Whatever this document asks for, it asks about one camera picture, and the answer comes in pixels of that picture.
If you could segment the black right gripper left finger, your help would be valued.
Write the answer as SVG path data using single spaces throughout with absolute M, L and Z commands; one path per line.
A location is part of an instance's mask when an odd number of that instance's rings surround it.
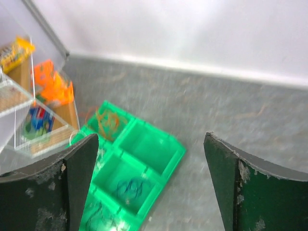
M 77 231 L 96 163 L 90 134 L 68 148 L 0 177 L 2 231 Z

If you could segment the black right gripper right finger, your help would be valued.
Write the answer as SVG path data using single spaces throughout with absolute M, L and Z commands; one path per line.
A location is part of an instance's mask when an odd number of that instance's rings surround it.
M 308 229 L 307 173 L 249 154 L 211 132 L 204 151 L 225 230 Z

